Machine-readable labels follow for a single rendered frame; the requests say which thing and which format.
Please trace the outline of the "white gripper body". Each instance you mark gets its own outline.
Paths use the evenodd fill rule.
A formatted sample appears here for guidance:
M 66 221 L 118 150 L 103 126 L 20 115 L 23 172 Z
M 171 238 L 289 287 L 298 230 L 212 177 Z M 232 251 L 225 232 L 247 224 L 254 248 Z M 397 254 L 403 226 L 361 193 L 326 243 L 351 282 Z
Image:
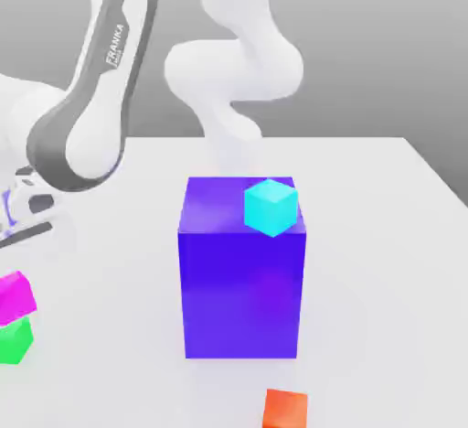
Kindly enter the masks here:
M 0 241 L 0 262 L 65 261 L 77 256 L 72 224 L 44 222 Z

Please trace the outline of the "small magenta cube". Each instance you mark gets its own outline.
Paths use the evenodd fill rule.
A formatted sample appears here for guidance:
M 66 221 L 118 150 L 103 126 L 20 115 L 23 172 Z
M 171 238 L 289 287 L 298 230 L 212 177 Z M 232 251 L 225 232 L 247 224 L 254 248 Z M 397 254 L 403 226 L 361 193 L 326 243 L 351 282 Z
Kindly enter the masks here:
M 20 271 L 0 277 L 0 326 L 7 326 L 36 310 L 30 282 Z

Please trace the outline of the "large blue box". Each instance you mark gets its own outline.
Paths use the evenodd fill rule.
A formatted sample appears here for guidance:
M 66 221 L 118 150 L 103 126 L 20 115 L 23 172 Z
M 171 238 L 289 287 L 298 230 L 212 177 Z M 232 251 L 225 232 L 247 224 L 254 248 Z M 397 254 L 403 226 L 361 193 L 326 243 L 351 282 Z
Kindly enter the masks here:
M 307 232 L 244 223 L 257 177 L 190 177 L 177 231 L 187 358 L 295 358 Z

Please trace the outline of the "small green cube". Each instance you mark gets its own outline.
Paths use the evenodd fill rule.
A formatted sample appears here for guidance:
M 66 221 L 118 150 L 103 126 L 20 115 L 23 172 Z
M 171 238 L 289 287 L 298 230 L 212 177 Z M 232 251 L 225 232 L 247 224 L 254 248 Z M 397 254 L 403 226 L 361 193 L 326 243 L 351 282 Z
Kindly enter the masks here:
M 20 363 L 33 342 L 28 316 L 0 327 L 0 364 Z

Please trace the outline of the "small cyan cube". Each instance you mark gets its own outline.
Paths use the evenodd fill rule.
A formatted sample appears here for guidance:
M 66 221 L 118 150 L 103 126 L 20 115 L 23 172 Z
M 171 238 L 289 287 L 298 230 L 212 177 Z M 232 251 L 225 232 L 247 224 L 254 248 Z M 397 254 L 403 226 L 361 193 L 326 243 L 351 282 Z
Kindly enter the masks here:
M 276 237 L 297 223 L 299 196 L 295 187 L 267 178 L 244 191 L 244 224 Z

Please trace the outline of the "small orange cube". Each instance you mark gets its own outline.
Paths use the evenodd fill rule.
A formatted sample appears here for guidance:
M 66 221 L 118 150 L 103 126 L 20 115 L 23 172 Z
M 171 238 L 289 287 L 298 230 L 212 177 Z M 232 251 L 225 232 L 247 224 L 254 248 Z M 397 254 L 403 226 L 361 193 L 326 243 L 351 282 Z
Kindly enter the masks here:
M 262 428 L 306 428 L 307 406 L 304 393 L 267 389 Z

